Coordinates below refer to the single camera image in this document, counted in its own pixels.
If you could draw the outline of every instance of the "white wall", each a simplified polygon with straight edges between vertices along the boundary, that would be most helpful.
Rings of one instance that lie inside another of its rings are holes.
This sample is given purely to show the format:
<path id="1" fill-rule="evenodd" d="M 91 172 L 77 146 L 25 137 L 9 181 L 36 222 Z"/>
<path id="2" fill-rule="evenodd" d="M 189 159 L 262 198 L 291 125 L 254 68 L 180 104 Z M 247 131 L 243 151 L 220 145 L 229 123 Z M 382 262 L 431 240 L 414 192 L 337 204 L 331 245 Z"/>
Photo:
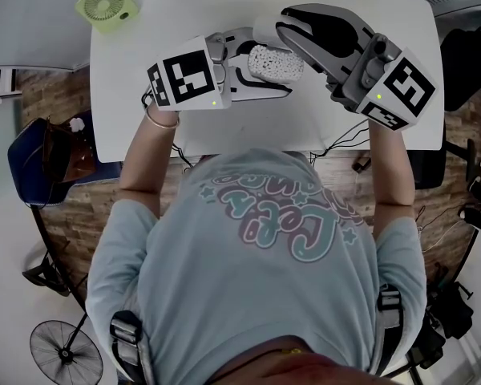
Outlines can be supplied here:
<path id="1" fill-rule="evenodd" d="M 78 0 L 0 0 L 0 66 L 73 69 L 89 61 L 91 25 Z"/>
<path id="2" fill-rule="evenodd" d="M 462 294 L 462 298 L 474 310 L 470 333 L 481 349 L 481 232 L 475 240 L 458 281 L 474 292 L 470 300 L 467 301 L 465 294 Z M 443 358 L 433 365 L 428 373 L 438 385 L 463 385 L 475 374 L 460 341 L 454 338 L 447 340 L 443 347 Z"/>
<path id="3" fill-rule="evenodd" d="M 0 105 L 0 385 L 43 385 L 52 382 L 30 355 L 30 332 L 40 323 L 58 319 L 76 325 L 83 315 L 77 302 L 30 284 L 21 272 L 41 237 L 31 211 L 19 200 L 6 159 L 14 139 L 13 100 Z M 83 331 L 97 343 L 87 322 Z M 100 349 L 104 363 L 100 383 L 117 383 L 115 370 Z"/>

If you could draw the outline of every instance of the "green desk fan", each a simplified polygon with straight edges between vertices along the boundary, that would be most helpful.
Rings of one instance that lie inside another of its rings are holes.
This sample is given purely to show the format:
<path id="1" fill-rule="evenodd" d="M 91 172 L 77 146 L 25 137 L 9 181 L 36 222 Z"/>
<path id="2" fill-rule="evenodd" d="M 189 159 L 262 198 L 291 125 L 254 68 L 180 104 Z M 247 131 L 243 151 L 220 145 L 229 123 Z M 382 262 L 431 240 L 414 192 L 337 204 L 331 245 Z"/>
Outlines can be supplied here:
<path id="1" fill-rule="evenodd" d="M 139 13 L 133 0 L 78 0 L 75 9 L 101 33 L 117 29 Z"/>

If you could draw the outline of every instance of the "white sponge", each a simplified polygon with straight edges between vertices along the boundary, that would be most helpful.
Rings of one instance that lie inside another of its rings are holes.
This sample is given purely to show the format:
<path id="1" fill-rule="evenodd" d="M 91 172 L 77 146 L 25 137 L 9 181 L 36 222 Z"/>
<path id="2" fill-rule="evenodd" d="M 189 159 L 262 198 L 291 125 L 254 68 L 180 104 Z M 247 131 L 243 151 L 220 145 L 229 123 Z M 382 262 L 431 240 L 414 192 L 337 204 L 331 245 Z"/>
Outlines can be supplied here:
<path id="1" fill-rule="evenodd" d="M 255 46 L 249 53 L 248 69 L 253 77 L 270 83 L 289 84 L 303 76 L 305 62 L 290 51 Z"/>

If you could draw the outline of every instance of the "black backpack strap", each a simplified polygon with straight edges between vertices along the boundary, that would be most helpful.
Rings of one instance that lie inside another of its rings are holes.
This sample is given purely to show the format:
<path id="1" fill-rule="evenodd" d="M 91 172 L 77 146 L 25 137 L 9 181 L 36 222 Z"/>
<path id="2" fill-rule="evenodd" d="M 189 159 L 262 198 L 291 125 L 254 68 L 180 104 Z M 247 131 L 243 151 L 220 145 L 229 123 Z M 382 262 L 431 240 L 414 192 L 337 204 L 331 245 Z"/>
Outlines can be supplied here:
<path id="1" fill-rule="evenodd" d="M 371 374 L 381 375 L 386 369 L 401 342 L 404 313 L 399 290 L 392 285 L 382 287 L 376 309 L 376 341 Z"/>
<path id="2" fill-rule="evenodd" d="M 142 322 L 131 311 L 119 311 L 112 317 L 110 332 L 112 353 L 117 363 L 124 369 L 132 382 L 142 385 L 149 384 L 143 368 L 145 346 L 142 344 Z"/>

